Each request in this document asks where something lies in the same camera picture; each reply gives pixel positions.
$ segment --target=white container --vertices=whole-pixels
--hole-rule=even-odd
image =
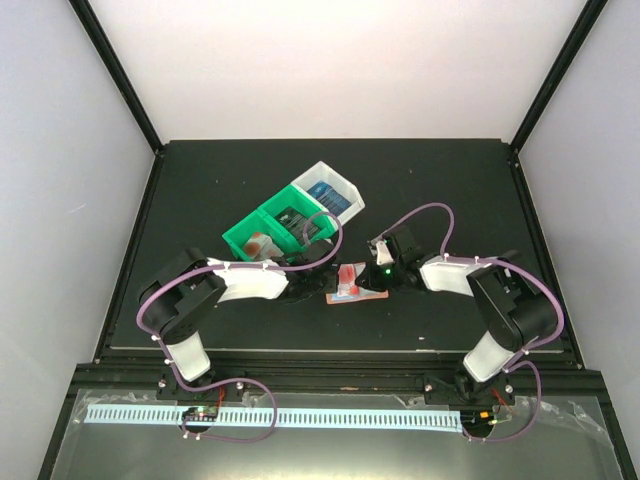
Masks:
[[[356,186],[324,162],[316,163],[313,167],[291,182],[291,185],[306,195],[312,202],[316,203],[316,205],[318,205],[322,210],[328,212],[329,210],[324,205],[307,193],[311,187],[320,181],[331,185],[336,192],[351,203],[349,208],[338,215],[338,220],[342,225],[346,224],[364,208],[364,200],[362,200],[360,192],[358,192]],[[333,219],[331,219],[331,223],[334,228],[338,228]]]

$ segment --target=black metal frame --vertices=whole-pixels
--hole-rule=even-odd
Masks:
[[[76,11],[113,81],[129,106],[132,115],[138,122],[151,149],[156,154],[156,158],[100,335],[94,364],[78,365],[76,369],[40,472],[39,478],[43,479],[49,478],[53,470],[78,390],[107,388],[156,390],[164,368],[159,362],[159,352],[117,351],[108,348],[124,289],[128,283],[133,260],[160,177],[164,147],[122,64],[100,26],[89,1],[69,0],[69,2]],[[560,286],[554,273],[549,251],[522,168],[520,168],[518,153],[533,131],[606,3],[606,0],[588,0],[586,2],[582,13],[507,149],[508,163],[534,244],[543,280],[558,294],[561,301]],[[606,426],[624,477],[637,479],[638,477],[631,462],[631,457],[624,442],[602,375],[599,372],[582,368],[582,356],[570,322],[567,322],[565,338],[566,352],[564,354],[553,355],[552,359],[535,353],[531,355],[533,360],[540,364],[541,374],[544,378],[544,393],[546,395],[596,396],[600,402]],[[275,391],[299,392],[313,390],[315,392],[326,392],[340,391],[340,388],[348,386],[358,388],[360,392],[398,394],[415,392],[416,378],[421,378],[426,371],[453,368],[460,359],[458,354],[434,354],[433,357],[426,358],[424,356],[420,358],[403,358],[398,355],[376,355],[375,357],[367,358],[359,355],[357,362],[354,361],[353,356],[349,355],[345,355],[344,358],[332,355],[331,357],[313,360],[296,354],[265,355],[264,353],[247,354],[245,352],[240,354],[219,352],[212,353],[210,356],[216,366],[240,368],[252,378],[267,383]],[[519,393],[525,395],[535,393],[535,382],[532,374],[525,369],[515,372],[511,381]]]
[[[424,367],[409,370],[361,369],[345,372],[344,368],[324,367],[317,369],[276,368],[256,362],[247,365],[228,362],[227,368],[241,368],[247,375],[268,384],[275,392],[323,392],[339,393],[342,388],[349,387],[350,393],[358,389],[358,393],[384,393],[397,395],[417,394]],[[56,423],[51,442],[38,478],[50,478],[58,452],[64,438],[73,405],[79,390],[118,389],[149,390],[158,389],[158,381],[162,378],[162,367],[149,367],[132,364],[120,365],[78,365],[71,380],[71,385],[64,400],[60,416]],[[549,396],[588,396],[597,397],[605,419],[609,437],[613,443],[616,458],[625,479],[637,480],[629,451],[620,431],[611,399],[600,372],[590,370],[545,371],[544,393]],[[535,395],[535,379],[526,369],[510,375],[514,391],[520,395]]]

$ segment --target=wall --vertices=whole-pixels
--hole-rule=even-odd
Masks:
[[[152,155],[69,3],[0,7],[0,478],[91,361]]]
[[[640,2],[609,2],[521,158],[590,368],[640,468]]]
[[[163,141],[511,140],[585,0],[92,0]]]

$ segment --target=green container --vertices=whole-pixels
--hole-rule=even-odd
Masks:
[[[285,254],[306,250],[306,247],[300,245],[295,237],[275,219],[288,207],[294,208],[307,218],[322,211],[317,204],[296,187],[288,185],[222,235],[222,238],[231,247],[233,255],[240,260],[250,262],[251,259],[244,253],[242,247],[256,232],[269,235]],[[310,239],[312,242],[320,238],[329,238],[335,233],[335,229],[326,215],[314,218],[313,223],[320,231]]]

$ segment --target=black table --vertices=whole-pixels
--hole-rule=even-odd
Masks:
[[[433,201],[456,214],[451,254],[516,249],[539,275],[506,144],[498,140],[173,141],[165,152],[142,236],[121,298],[112,349],[154,343],[135,325],[143,283],[181,249],[231,259],[221,235],[322,160],[353,182],[366,208],[345,226],[341,260],[366,260],[366,241],[409,210]],[[446,212],[409,221],[426,251],[437,251]],[[392,294],[387,300],[293,305],[230,302],[201,327],[205,348],[241,352],[465,352],[485,331],[473,299],[449,293]],[[557,341],[548,351],[560,351]]]

